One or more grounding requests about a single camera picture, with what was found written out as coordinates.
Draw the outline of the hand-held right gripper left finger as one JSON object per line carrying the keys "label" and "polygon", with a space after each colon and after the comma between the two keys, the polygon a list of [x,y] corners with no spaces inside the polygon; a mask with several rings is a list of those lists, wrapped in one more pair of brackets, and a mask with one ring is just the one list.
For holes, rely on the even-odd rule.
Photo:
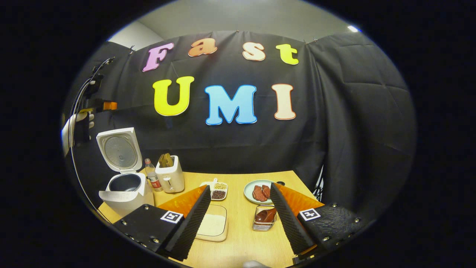
{"label": "hand-held right gripper left finger", "polygon": [[203,185],[158,207],[141,205],[113,226],[150,251],[183,261],[209,208],[210,194],[210,186]]}

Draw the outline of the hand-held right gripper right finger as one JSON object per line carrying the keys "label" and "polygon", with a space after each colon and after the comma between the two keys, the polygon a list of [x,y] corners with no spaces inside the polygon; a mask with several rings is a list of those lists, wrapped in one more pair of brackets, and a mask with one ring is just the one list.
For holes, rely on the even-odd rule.
{"label": "hand-held right gripper right finger", "polygon": [[335,202],[324,205],[278,183],[270,185],[270,197],[291,249],[301,260],[335,251],[367,224],[364,217]]}

